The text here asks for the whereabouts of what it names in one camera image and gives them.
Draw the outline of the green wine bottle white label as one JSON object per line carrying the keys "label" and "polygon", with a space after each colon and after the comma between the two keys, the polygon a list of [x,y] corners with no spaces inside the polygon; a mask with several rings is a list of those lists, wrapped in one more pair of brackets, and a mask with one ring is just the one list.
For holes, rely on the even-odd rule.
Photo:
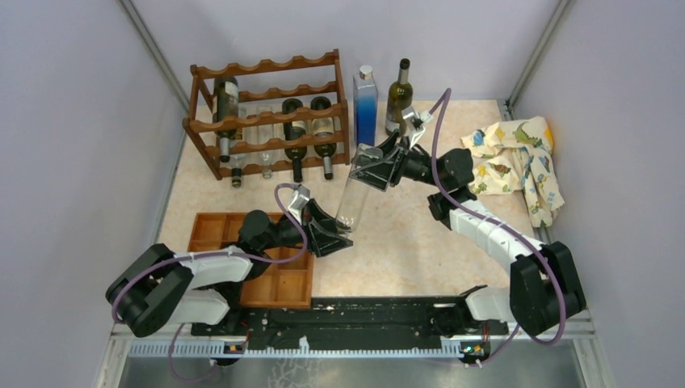
{"label": "green wine bottle white label", "polygon": [[[298,108],[302,108],[303,103],[296,98],[286,99],[282,103],[282,113],[293,113]],[[295,141],[302,138],[307,133],[307,124],[303,120],[295,120],[283,123],[284,139]],[[303,160],[308,152],[306,146],[292,147],[284,150],[286,157],[292,164],[292,178],[295,183],[303,181]]]}

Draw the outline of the green wine bottle dark label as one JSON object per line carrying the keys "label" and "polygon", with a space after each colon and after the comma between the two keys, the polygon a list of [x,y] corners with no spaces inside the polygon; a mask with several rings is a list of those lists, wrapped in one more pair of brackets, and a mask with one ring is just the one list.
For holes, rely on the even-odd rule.
{"label": "green wine bottle dark label", "polygon": [[[310,102],[310,108],[316,111],[326,110],[330,107],[331,102],[325,96],[315,97]],[[334,119],[331,117],[314,119],[312,120],[311,127],[315,137],[332,136],[334,134]],[[337,143],[329,142],[326,144],[315,145],[314,150],[323,162],[323,174],[325,180],[332,180],[334,178],[332,158],[337,151]]]}

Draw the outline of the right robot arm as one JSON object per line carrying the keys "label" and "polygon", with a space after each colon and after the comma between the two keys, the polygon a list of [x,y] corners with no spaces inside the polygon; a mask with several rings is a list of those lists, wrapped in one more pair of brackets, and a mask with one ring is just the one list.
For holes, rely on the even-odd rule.
{"label": "right robot arm", "polygon": [[559,327],[586,309],[586,298],[571,250],[561,242],[529,238],[495,217],[469,190],[474,179],[469,150],[451,149],[432,158],[394,133],[381,146],[362,144],[350,178],[364,188],[386,191],[404,178],[439,189],[428,196],[432,217],[474,242],[509,275],[506,288],[477,286],[464,296],[455,322],[475,333],[486,321],[517,323],[529,335]]}

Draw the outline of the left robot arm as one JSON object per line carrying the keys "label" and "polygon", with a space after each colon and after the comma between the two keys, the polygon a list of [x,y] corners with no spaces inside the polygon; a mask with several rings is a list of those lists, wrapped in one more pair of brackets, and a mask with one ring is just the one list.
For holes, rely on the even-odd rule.
{"label": "left robot arm", "polygon": [[276,264],[301,256],[324,257],[353,242],[314,200],[298,216],[274,221],[262,210],[248,212],[234,242],[216,251],[172,251],[164,243],[145,250],[107,288],[111,315],[138,338],[167,324],[212,325],[230,335],[242,324],[239,293],[243,283]]}

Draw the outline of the dark bottle brown label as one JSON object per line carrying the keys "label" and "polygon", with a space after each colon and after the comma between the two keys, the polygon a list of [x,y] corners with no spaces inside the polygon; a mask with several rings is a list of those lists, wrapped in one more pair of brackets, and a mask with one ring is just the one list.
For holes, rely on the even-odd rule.
{"label": "dark bottle brown label", "polygon": [[[239,104],[237,79],[233,76],[215,78],[213,91],[212,121],[219,123],[228,116],[236,116]],[[220,149],[219,162],[229,162],[231,141],[235,138],[235,133],[236,129],[216,133]]]}

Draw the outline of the clear tall glass bottle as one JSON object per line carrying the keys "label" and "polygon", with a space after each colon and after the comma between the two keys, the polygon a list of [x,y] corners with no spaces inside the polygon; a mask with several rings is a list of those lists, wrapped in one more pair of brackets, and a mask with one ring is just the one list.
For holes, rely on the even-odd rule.
{"label": "clear tall glass bottle", "polygon": [[336,226],[340,234],[351,234],[359,227],[364,206],[371,186],[355,178],[355,173],[361,167],[375,162],[383,156],[380,149],[366,144],[360,144],[351,161],[351,169],[342,193],[342,198],[336,213]]}

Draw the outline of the clear liquor bottle black cap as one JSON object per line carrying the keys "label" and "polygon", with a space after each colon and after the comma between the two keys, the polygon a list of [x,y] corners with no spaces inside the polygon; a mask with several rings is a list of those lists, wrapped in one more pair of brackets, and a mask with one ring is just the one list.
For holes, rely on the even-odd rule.
{"label": "clear liquor bottle black cap", "polygon": [[[244,128],[238,128],[230,138],[229,145],[234,147],[237,143],[244,141]],[[240,188],[243,182],[243,168],[246,165],[246,154],[236,154],[231,152],[229,167],[231,169],[231,184],[233,188]]]}

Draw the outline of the clear square glass bottle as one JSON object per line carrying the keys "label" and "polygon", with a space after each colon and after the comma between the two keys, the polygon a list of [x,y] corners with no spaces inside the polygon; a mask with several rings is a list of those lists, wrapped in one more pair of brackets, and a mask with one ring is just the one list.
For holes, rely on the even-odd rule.
{"label": "clear square glass bottle", "polygon": [[[256,108],[258,114],[265,112],[272,112],[271,106],[268,105],[258,105]],[[267,144],[274,137],[274,126],[273,124],[262,124],[258,127],[258,143]],[[270,179],[273,175],[273,163],[275,161],[275,154],[273,150],[263,150],[260,154],[262,161],[262,177],[264,179]]]}

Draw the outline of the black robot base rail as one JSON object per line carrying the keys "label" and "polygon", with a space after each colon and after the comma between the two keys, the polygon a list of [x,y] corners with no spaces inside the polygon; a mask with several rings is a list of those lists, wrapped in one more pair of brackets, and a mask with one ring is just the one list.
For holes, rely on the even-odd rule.
{"label": "black robot base rail", "polygon": [[497,320],[474,320],[458,296],[315,297],[305,309],[242,307],[218,324],[191,326],[195,336],[249,335],[250,350],[290,350],[301,338],[316,351],[423,350],[442,338],[508,332]]}

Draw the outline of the tall green wine bottle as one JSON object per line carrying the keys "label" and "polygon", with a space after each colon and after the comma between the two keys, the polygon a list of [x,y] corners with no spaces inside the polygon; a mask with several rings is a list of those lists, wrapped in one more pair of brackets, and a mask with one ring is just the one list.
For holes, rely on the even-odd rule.
{"label": "tall green wine bottle", "polygon": [[414,95],[414,89],[409,82],[409,70],[410,59],[402,58],[397,80],[389,87],[385,119],[385,133],[388,136],[394,131],[398,131],[401,136],[406,133],[402,111],[412,104]]}

